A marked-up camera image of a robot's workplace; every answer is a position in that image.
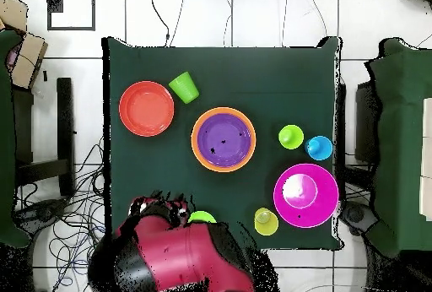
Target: table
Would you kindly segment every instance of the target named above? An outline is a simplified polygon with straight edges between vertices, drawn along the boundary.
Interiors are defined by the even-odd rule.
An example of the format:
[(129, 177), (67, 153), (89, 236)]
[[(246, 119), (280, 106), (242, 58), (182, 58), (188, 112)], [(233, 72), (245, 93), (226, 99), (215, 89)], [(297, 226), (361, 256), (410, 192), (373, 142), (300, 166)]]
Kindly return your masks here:
[[(238, 241), (247, 238), (240, 221), (259, 248), (339, 248), (330, 219), (312, 229), (298, 229), (279, 218), (278, 231), (271, 236), (257, 234), (253, 226), (258, 208), (275, 211), (273, 188), (282, 172), (312, 161), (303, 145), (284, 149), (278, 141), (279, 130), (296, 124), (305, 139), (316, 135), (332, 138), (338, 44), (338, 38), (331, 37), (318, 48), (162, 48), (131, 47), (113, 38), (103, 39), (105, 148), (111, 149), (111, 194), (109, 200), (105, 196), (105, 203), (111, 203), (107, 220), (112, 228), (127, 217), (134, 197), (162, 190), (170, 191), (171, 196), (192, 194), (197, 209), (227, 222)], [(118, 106), (128, 86), (150, 80), (168, 88), (185, 71), (191, 74), (200, 96), (185, 105), (171, 91), (175, 115), (166, 131), (143, 138), (123, 126)], [(242, 111), (256, 130), (255, 153), (249, 163), (232, 173), (207, 170), (191, 148), (193, 124), (216, 106)], [(106, 126), (111, 134), (108, 144)], [(332, 171), (331, 159), (316, 163)]]

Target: green cup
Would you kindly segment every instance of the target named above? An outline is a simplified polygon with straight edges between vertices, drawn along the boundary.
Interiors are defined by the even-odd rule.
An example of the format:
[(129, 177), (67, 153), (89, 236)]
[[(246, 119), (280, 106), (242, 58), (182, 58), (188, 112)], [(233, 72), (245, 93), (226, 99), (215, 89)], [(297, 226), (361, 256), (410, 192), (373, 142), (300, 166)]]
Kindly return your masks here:
[(192, 221), (205, 221), (207, 223), (216, 223), (216, 219), (212, 216), (211, 213), (204, 212), (202, 210), (199, 210), (197, 212), (193, 212), (191, 216), (189, 217), (189, 220), (187, 220), (188, 223), (191, 223)]
[(303, 131), (295, 125), (288, 125), (279, 132), (279, 142), (286, 149), (296, 149), (303, 143)]
[(182, 73), (168, 84), (184, 103), (189, 103), (199, 96), (197, 86), (192, 81), (189, 72)]

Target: cardboard box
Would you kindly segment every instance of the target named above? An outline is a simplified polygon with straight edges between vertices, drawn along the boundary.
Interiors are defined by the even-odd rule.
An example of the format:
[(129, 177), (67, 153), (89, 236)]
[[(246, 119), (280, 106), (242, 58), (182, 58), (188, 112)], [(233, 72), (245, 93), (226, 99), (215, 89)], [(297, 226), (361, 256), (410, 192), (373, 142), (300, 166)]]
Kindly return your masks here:
[(0, 0), (0, 19), (15, 30), (27, 31), (27, 10), (19, 0)]
[(32, 34), (25, 34), (11, 76), (13, 84), (29, 89), (33, 86), (48, 45)]
[(0, 0), (0, 20), (23, 38), (11, 67), (12, 83), (26, 89), (33, 86), (48, 47), (44, 39), (27, 32), (27, 10), (27, 5), (19, 0)]

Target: floor tile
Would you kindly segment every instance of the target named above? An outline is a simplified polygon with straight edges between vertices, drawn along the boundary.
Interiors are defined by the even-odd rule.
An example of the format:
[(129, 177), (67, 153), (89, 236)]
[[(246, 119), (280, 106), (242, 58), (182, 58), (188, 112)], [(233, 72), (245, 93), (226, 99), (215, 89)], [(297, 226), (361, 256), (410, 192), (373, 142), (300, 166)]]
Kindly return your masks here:
[(272, 250), (267, 254), (274, 267), (316, 267), (332, 266), (332, 252), (328, 250)]
[(342, 58), (376, 58), (385, 38), (416, 46), (432, 34), (432, 9), (422, 0), (340, 0), (339, 9)]
[(48, 245), (53, 237), (52, 228), (45, 228), (38, 234), (33, 251), (33, 267), (55, 267), (56, 259), (48, 251)]
[(347, 95), (345, 98), (345, 151), (349, 154), (354, 154), (357, 120), (355, 93), (359, 84), (370, 81), (370, 76), (365, 63), (361, 61), (341, 61), (340, 68), (342, 79), (347, 86)]
[(334, 292), (365, 292), (366, 270), (336, 268), (334, 270)]
[[(327, 35), (336, 36), (338, 0), (315, 3)], [(313, 0), (234, 0), (234, 46), (316, 46), (326, 35), (316, 6)]]
[(48, 44), (46, 57), (102, 57), (102, 37), (125, 38), (125, 0), (95, 0), (95, 31), (48, 31), (46, 0), (21, 1), (29, 7), (27, 30)]
[(276, 272), (281, 292), (332, 292), (330, 268), (277, 268)]
[(366, 267), (366, 249), (361, 236), (351, 235), (348, 226), (340, 220), (338, 222), (337, 232), (344, 246), (342, 250), (334, 252), (334, 265), (336, 267), (346, 268)]
[[(44, 70), (47, 81), (43, 79)], [(84, 162), (102, 137), (102, 61), (43, 60), (34, 86), (39, 93), (32, 109), (34, 161), (57, 158), (57, 78), (66, 77), (72, 79), (75, 162)], [(99, 153), (94, 151), (87, 162), (100, 163)]]
[[(163, 46), (166, 28), (151, 0), (126, 0), (127, 43), (132, 46)], [(160, 17), (170, 28), (171, 43), (181, 0), (154, 0)], [(225, 21), (230, 15), (226, 0), (184, 0), (172, 46), (223, 46)]]

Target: orange bowl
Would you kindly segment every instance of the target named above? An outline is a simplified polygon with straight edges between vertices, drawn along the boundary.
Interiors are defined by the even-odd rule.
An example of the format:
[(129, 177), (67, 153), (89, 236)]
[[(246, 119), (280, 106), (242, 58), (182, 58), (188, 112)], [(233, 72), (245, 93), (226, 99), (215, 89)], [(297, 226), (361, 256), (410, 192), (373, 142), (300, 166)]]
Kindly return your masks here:
[[(230, 115), (236, 116), (237, 118), (242, 120), (243, 123), (245, 123), (247, 129), (249, 130), (249, 132), (251, 134), (251, 146), (250, 146), (245, 158), (243, 158), (243, 160), (241, 160), (236, 165), (232, 165), (229, 167), (222, 167), (222, 166), (213, 165), (212, 163), (210, 163), (208, 160), (206, 160), (203, 157), (203, 155), (201, 154), (201, 151), (199, 150), (199, 147), (198, 147), (198, 131), (199, 131), (199, 129), (201, 128), (203, 123), (209, 117), (218, 115), (220, 113), (230, 114)], [(192, 142), (192, 151), (195, 154), (195, 157), (197, 158), (197, 160), (199, 160), (199, 162), (202, 165), (204, 165), (206, 168), (208, 168), (210, 170), (221, 172), (221, 173), (226, 173), (226, 172), (238, 170), (239, 168), (241, 168), (243, 165), (245, 165), (251, 159), (253, 152), (255, 151), (255, 146), (257, 144), (257, 136), (255, 134), (255, 129), (252, 126), (251, 121), (243, 113), (235, 110), (234, 108), (230, 108), (230, 107), (216, 107), (216, 108), (213, 108), (211, 110), (208, 110), (207, 112), (204, 112), (197, 119), (197, 121), (195, 122), (195, 125), (193, 126), (193, 129), (192, 129), (191, 142)]]

